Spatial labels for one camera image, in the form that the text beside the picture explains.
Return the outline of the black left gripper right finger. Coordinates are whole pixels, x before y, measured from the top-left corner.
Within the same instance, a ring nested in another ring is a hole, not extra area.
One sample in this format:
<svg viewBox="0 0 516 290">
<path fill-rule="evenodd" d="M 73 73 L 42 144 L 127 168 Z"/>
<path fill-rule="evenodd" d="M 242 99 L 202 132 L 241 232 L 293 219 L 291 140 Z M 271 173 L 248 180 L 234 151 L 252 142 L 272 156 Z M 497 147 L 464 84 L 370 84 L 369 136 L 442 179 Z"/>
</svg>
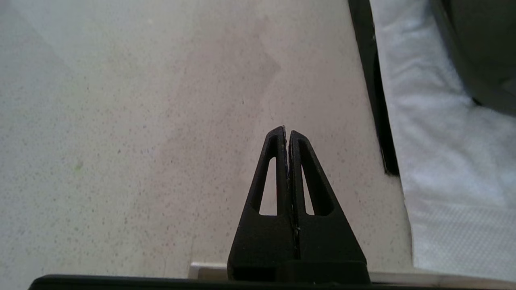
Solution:
<svg viewBox="0 0 516 290">
<path fill-rule="evenodd" d="M 295 259 L 289 281 L 369 284 L 367 260 L 306 136 L 289 140 Z"/>
</svg>

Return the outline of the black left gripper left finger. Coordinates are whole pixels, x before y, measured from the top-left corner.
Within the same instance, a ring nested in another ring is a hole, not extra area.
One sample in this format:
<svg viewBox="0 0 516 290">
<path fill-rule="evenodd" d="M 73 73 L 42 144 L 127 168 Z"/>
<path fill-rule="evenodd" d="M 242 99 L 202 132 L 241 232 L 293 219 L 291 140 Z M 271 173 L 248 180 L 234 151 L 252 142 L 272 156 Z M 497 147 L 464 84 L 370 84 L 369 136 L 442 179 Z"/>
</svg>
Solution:
<svg viewBox="0 0 516 290">
<path fill-rule="evenodd" d="M 289 192 L 286 130 L 279 126 L 265 137 L 246 202 L 227 259 L 233 281 L 276 281 L 280 266 L 295 259 L 293 210 Z M 260 213 L 270 161 L 275 161 L 275 216 Z"/>
</svg>

